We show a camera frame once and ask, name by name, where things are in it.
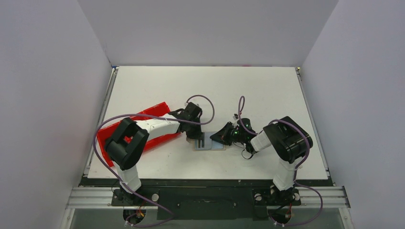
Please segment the white striped credit card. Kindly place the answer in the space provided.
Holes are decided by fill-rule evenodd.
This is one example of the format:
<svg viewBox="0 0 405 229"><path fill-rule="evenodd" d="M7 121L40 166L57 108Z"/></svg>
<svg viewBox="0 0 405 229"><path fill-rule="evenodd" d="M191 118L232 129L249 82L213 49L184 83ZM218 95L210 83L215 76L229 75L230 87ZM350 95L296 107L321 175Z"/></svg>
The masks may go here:
<svg viewBox="0 0 405 229"><path fill-rule="evenodd" d="M211 136L213 132L204 132L204 139L195 140L194 149L195 150L211 150L212 149L212 139Z"/></svg>

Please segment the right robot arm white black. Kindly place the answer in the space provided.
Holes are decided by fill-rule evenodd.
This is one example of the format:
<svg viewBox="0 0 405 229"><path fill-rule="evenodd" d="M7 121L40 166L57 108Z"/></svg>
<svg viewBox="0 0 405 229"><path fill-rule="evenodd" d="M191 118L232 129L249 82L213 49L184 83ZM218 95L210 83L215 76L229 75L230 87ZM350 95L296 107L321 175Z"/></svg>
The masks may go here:
<svg viewBox="0 0 405 229"><path fill-rule="evenodd" d="M210 139L225 146L240 143L251 155L273 147L279 162L269 197L276 204L288 198L288 190L295 186L297 170L313 147L310 135L289 116L271 121L258 133L253 130L250 119L237 119L226 123Z"/></svg>

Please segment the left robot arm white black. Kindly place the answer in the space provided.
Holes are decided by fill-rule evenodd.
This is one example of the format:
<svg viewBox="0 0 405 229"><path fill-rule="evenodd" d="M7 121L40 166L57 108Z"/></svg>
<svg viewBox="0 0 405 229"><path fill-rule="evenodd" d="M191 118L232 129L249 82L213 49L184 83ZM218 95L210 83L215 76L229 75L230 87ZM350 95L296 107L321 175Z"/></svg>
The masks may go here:
<svg viewBox="0 0 405 229"><path fill-rule="evenodd" d="M120 177L120 186L125 190L124 200L137 205L142 200L141 181L136 164L140 160L147 142L156 138L186 133L189 139L198 139L201 131L202 109L189 102L185 108L170 111L158 118L132 120L130 117L119 122L112 135L106 140L104 150L113 161Z"/></svg>

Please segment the beige card holder wallet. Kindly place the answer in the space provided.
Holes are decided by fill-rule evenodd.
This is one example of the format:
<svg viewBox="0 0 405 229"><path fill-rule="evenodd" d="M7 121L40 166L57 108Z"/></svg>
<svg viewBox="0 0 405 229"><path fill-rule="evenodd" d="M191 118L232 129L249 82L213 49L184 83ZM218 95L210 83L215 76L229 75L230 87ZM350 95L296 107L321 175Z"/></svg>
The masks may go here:
<svg viewBox="0 0 405 229"><path fill-rule="evenodd" d="M222 151L226 145L213 141L210 137L214 132L202 132L197 139L186 138L192 145L193 151Z"/></svg>

